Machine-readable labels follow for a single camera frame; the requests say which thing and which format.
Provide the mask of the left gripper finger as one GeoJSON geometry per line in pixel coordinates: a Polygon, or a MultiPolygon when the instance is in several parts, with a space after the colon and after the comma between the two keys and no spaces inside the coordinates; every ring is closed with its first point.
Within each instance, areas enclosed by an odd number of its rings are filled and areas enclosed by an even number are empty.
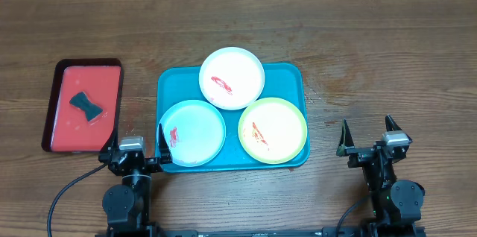
{"type": "Polygon", "coordinates": [[[161,123],[159,123],[157,127],[157,147],[159,151],[159,154],[157,155],[159,157],[159,163],[171,164],[172,163],[171,152],[170,152],[168,143],[165,140],[161,123]]]}
{"type": "Polygon", "coordinates": [[[114,149],[117,146],[118,141],[118,130],[113,129],[109,138],[106,140],[104,146],[101,148],[100,152],[108,152],[111,149],[114,149]]]}

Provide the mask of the light blue plate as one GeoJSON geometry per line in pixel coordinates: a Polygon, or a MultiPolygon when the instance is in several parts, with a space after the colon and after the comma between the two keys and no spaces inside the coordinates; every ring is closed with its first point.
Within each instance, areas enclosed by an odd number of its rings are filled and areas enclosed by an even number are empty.
{"type": "Polygon", "coordinates": [[[159,123],[174,165],[187,168],[204,165],[219,154],[225,143],[224,118],[205,101],[181,101],[167,109],[159,123]]]}

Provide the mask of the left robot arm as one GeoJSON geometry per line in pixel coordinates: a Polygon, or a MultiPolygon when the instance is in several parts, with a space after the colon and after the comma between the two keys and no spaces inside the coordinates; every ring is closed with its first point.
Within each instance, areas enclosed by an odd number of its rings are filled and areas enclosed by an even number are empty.
{"type": "Polygon", "coordinates": [[[121,177],[121,184],[110,187],[103,196],[102,207],[107,215],[104,236],[165,236],[161,226],[150,220],[151,175],[172,163],[164,134],[159,135],[159,156],[147,158],[143,137],[119,139],[115,128],[100,150],[98,161],[121,177]]]}

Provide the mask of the yellow-green plate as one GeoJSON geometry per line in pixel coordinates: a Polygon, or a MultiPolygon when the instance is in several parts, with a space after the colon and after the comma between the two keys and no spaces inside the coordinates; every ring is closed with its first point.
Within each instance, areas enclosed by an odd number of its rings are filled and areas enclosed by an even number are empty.
{"type": "Polygon", "coordinates": [[[281,98],[263,98],[248,106],[238,122],[238,137],[252,158],[277,165],[295,158],[308,136],[302,112],[281,98]]]}

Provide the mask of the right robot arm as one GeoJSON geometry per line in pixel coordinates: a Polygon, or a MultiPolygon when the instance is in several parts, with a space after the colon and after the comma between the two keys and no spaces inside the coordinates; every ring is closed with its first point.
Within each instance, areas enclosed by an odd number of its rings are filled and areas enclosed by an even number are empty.
{"type": "Polygon", "coordinates": [[[391,116],[385,117],[386,131],[371,147],[357,148],[349,126],[341,124],[341,138],[336,155],[347,157],[349,168],[361,168],[369,191],[368,196],[351,206],[335,228],[336,236],[395,236],[422,237],[424,227],[415,225],[421,219],[425,189],[411,180],[399,180],[394,163],[406,158],[412,138],[391,116]],[[357,227],[341,228],[344,219],[367,200],[373,207],[373,217],[364,219],[357,227]]]}

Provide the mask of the white plate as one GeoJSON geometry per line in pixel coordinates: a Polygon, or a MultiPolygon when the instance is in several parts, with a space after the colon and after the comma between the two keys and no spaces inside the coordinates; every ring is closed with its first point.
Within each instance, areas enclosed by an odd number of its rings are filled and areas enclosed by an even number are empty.
{"type": "Polygon", "coordinates": [[[225,47],[212,52],[204,60],[198,81],[209,103],[223,110],[240,110],[262,94],[265,70],[252,52],[225,47]]]}

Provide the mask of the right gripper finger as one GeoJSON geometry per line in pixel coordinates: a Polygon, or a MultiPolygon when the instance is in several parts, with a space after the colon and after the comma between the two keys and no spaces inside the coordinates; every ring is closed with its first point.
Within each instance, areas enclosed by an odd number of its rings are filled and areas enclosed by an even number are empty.
{"type": "Polygon", "coordinates": [[[341,123],[341,138],[338,144],[336,155],[348,156],[349,149],[354,149],[354,142],[347,124],[347,120],[344,118],[341,123]]]}
{"type": "Polygon", "coordinates": [[[390,114],[387,114],[385,117],[385,126],[388,132],[401,130],[401,127],[394,121],[390,114]]]}

